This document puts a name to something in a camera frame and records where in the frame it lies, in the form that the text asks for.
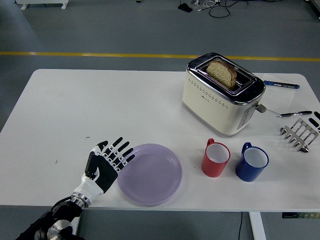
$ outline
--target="mug rim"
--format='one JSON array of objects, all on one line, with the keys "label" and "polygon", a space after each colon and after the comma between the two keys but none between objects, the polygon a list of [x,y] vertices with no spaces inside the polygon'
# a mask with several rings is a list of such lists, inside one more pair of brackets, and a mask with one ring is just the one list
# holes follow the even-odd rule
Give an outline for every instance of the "mug rim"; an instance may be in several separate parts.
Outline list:
[{"label": "mug rim", "polygon": [[[252,148],[255,148],[255,149],[259,149],[259,150],[261,150],[265,155],[266,155],[266,165],[264,165],[264,166],[261,166],[261,167],[256,167],[256,166],[252,166],[249,162],[247,162],[247,160],[246,160],[246,158],[245,158],[245,152],[247,151],[247,150],[249,150],[249,149],[252,149]],[[255,168],[255,169],[263,169],[263,168],[265,168],[266,166],[268,166],[268,164],[269,164],[269,156],[268,156],[268,154],[265,152],[265,150],[263,150],[262,148],[260,148],[260,147],[257,147],[257,146],[251,146],[251,147],[248,147],[248,148],[246,148],[244,151],[243,151],[243,160],[247,163],[247,164],[249,164],[251,167],[253,167],[253,168]]]},{"label": "mug rim", "polygon": [[[213,145],[213,144],[220,144],[220,145],[224,146],[224,148],[227,149],[227,151],[228,151],[228,153],[229,153],[229,157],[227,158],[226,161],[224,161],[224,162],[215,162],[215,161],[212,161],[212,160],[210,159],[210,157],[208,157],[207,149],[208,149],[208,147],[210,147],[210,146]],[[213,143],[211,143],[211,144],[209,144],[209,145],[207,145],[207,146],[205,147],[204,154],[205,154],[205,156],[206,156],[211,162],[213,162],[213,163],[215,163],[215,164],[225,164],[225,163],[227,163],[227,162],[230,160],[230,158],[231,158],[231,152],[230,152],[229,148],[228,148],[226,145],[224,145],[223,143],[221,143],[221,142],[216,142],[216,141],[213,142]]]}]

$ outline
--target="dotted pattern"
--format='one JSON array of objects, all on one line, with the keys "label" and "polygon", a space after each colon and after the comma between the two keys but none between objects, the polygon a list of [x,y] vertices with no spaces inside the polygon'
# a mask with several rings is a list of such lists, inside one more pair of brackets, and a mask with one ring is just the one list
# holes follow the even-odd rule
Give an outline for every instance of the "dotted pattern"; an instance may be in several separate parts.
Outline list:
[{"label": "dotted pattern", "polygon": [[204,95],[206,95],[209,99],[213,100],[214,102],[216,102],[217,104],[221,105],[222,107],[224,107],[225,109],[228,109],[228,105],[224,104],[223,102],[221,102],[219,99],[215,98],[214,96],[212,96],[210,93],[208,93],[207,91],[205,91],[201,86],[199,86],[196,82],[194,82],[193,80],[189,79],[189,83],[191,83],[193,86],[195,86],[200,92],[202,92]]}]

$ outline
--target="mug handle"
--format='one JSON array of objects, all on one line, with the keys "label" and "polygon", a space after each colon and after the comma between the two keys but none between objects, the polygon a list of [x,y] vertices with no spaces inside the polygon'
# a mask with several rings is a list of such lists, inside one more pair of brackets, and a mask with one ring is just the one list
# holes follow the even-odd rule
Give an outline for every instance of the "mug handle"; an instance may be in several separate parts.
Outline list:
[{"label": "mug handle", "polygon": [[215,140],[213,138],[209,138],[206,145],[209,146],[210,144],[213,144],[214,142],[215,142]]},{"label": "mug handle", "polygon": [[244,151],[247,149],[247,148],[251,148],[252,145],[250,142],[246,142],[243,147],[242,147],[242,151],[241,151],[241,154],[244,154]]}]

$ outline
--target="blue mug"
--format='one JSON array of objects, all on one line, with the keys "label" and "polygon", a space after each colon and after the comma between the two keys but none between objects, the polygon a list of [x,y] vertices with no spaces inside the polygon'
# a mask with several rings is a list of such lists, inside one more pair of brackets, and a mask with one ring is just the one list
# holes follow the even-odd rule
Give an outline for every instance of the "blue mug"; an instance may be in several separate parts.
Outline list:
[{"label": "blue mug", "polygon": [[259,147],[246,142],[241,151],[241,159],[235,167],[235,174],[246,182],[252,182],[269,163],[267,153]]}]

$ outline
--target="blue pen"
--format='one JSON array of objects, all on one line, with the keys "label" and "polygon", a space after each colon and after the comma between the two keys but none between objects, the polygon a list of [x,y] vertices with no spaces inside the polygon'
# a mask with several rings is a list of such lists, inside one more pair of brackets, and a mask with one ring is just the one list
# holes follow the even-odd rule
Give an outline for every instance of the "blue pen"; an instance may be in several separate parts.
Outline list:
[{"label": "blue pen", "polygon": [[263,81],[265,85],[269,86],[277,86],[282,88],[288,88],[288,89],[298,89],[300,88],[297,84],[291,84],[291,83],[283,83],[283,82],[276,82],[276,81]]}]

